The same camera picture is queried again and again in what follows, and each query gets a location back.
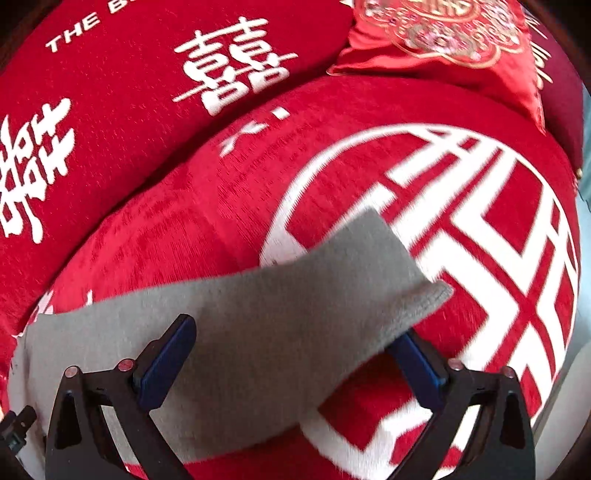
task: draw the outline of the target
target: red pillow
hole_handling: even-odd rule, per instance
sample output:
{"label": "red pillow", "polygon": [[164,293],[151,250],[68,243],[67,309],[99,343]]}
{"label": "red pillow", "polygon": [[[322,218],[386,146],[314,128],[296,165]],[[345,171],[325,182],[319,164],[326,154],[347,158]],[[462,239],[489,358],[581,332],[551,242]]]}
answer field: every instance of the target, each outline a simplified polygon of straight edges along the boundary
{"label": "red pillow", "polygon": [[351,19],[335,0],[62,2],[0,77],[0,330],[21,331],[68,257],[158,168],[323,73]]}
{"label": "red pillow", "polygon": [[493,98],[544,132],[530,34],[517,0],[355,0],[355,25],[330,74],[439,80]]}
{"label": "red pillow", "polygon": [[550,31],[525,15],[538,72],[538,89],[548,132],[554,135],[576,171],[583,167],[583,82]]}
{"label": "red pillow", "polygon": [[[324,77],[243,116],[105,219],[41,310],[288,261],[373,207],[426,274],[455,289],[421,335],[471,368],[512,365],[535,416],[572,332],[574,195],[563,150],[496,102],[433,81]],[[201,480],[387,478],[427,418],[379,356],[300,428],[183,460]]]}

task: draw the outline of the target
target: white geometric pattern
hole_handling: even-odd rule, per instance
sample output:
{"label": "white geometric pattern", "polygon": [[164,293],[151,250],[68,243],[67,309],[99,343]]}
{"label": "white geometric pattern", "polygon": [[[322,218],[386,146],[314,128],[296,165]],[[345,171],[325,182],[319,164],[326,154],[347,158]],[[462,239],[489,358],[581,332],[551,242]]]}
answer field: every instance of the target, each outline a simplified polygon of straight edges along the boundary
{"label": "white geometric pattern", "polygon": [[[418,176],[436,166],[446,155],[453,154],[457,157],[447,170],[427,184],[392,221],[392,230],[407,248],[410,249],[421,239],[442,212],[486,166],[489,166],[486,174],[450,215],[453,224],[486,251],[524,294],[528,293],[538,273],[547,241],[555,246],[537,313],[551,340],[556,376],[564,360],[565,344],[570,340],[563,338],[554,307],[565,271],[574,297],[570,331],[577,301],[578,264],[576,259],[574,263],[571,262],[567,252],[568,244],[571,251],[575,251],[572,234],[564,210],[546,180],[527,159],[493,138],[447,125],[406,124],[371,128],[340,140],[312,158],[290,184],[261,251],[261,265],[284,263],[305,253],[306,249],[302,244],[287,231],[287,225],[308,187],[332,160],[348,149],[398,134],[412,134],[427,142],[405,160],[384,172],[385,177],[401,187],[408,186]],[[474,142],[473,146],[469,149],[462,148],[470,139]],[[511,178],[517,164],[529,170],[541,184],[535,219],[521,252],[517,252],[485,220],[487,211]],[[382,213],[396,200],[396,195],[384,184],[375,183],[342,215],[327,235],[334,233],[364,210],[373,208]],[[558,231],[552,226],[554,206],[560,214]],[[432,280],[441,276],[443,271],[448,273],[486,313],[486,319],[479,330],[459,355],[469,368],[486,368],[515,322],[519,305],[494,275],[444,230],[432,236],[418,254],[417,263]],[[526,327],[509,364],[520,377],[526,368],[529,369],[544,404],[554,378],[540,335],[532,325]],[[465,447],[470,436],[476,413],[477,410],[472,410],[466,415],[456,436],[454,445],[460,450]],[[410,400],[380,421],[372,440],[364,450],[348,442],[318,412],[311,413],[309,418],[301,422],[300,427],[319,453],[340,469],[360,479],[383,480],[395,468],[390,459],[398,438],[422,425],[429,416],[430,412],[421,408],[415,399]],[[449,471],[442,470],[438,476],[447,473]]]}

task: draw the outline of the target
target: black bracket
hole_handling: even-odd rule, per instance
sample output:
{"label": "black bracket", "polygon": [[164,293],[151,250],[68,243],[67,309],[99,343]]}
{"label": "black bracket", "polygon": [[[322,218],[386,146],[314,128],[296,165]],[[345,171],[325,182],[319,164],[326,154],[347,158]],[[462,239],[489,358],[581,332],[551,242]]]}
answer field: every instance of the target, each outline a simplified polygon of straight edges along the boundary
{"label": "black bracket", "polygon": [[480,405],[471,437],[447,480],[534,480],[530,416],[515,371],[497,374],[445,360],[409,331],[388,352],[396,359],[418,402],[433,411],[419,439],[388,480],[431,480],[443,463],[466,410]]}
{"label": "black bracket", "polygon": [[191,480],[150,418],[162,405],[195,344],[197,329],[179,315],[166,333],[136,360],[113,370],[84,373],[68,367],[62,376],[47,436],[47,480],[131,480],[103,415],[113,407],[130,447],[150,480]]}

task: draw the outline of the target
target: white chinese character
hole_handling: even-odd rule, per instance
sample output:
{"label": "white chinese character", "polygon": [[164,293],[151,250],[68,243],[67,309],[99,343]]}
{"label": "white chinese character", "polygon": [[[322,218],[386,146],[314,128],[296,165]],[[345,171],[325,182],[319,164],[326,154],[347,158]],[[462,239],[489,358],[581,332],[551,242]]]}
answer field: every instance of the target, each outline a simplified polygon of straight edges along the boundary
{"label": "white chinese character", "polygon": [[[255,93],[286,79],[290,74],[289,70],[280,67],[280,63],[282,60],[297,58],[298,55],[290,53],[279,56],[272,52],[272,47],[267,42],[259,40],[267,32],[253,30],[253,28],[267,23],[265,18],[247,20],[245,17],[240,17],[236,25],[206,35],[196,30],[194,39],[178,46],[174,51],[182,53],[192,50],[188,55],[191,60],[184,63],[183,71],[199,85],[173,98],[173,102],[180,102],[191,95],[203,92],[201,95],[203,105],[211,116],[215,116],[224,107],[248,94],[247,85],[236,80],[239,75],[248,73],[248,80]],[[229,54],[234,60],[246,65],[239,69],[228,65],[229,58],[218,52],[223,47],[222,43],[207,43],[216,37],[238,32],[241,33],[233,38],[233,43],[229,46]],[[262,55],[266,56],[260,59],[254,58]],[[222,67],[225,68],[219,77],[211,75],[211,72]]]}
{"label": "white chinese character", "polygon": [[[38,121],[35,115],[31,120],[37,145],[41,144],[44,134],[51,136],[51,154],[47,154],[45,147],[41,147],[38,153],[49,184],[55,181],[55,170],[62,176],[67,174],[65,159],[74,147],[74,131],[70,129],[60,140],[56,135],[56,125],[67,115],[69,109],[68,99],[63,99],[55,110],[45,104],[42,107],[43,119]],[[0,225],[5,237],[20,235],[24,223],[18,205],[22,205],[31,224],[33,241],[39,244],[43,239],[43,226],[33,214],[28,200],[35,198],[45,201],[47,183],[41,176],[37,157],[32,156],[34,145],[28,127],[29,122],[26,122],[18,131],[14,142],[10,135],[8,115],[4,117],[0,128],[0,142],[6,154],[4,157],[4,152],[0,151]],[[25,158],[28,161],[21,179],[17,163],[22,164]]]}

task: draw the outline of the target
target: dark red pillow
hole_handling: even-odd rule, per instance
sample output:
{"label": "dark red pillow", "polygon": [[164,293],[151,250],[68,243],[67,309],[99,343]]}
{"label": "dark red pillow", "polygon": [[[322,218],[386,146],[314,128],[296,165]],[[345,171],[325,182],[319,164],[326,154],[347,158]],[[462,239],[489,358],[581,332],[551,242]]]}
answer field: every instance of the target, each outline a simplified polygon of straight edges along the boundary
{"label": "dark red pillow", "polygon": [[531,32],[546,127],[576,171],[583,167],[583,82],[549,30],[527,12],[525,22]]}
{"label": "dark red pillow", "polygon": [[66,0],[0,77],[0,330],[169,156],[323,73],[352,13],[335,0]]}

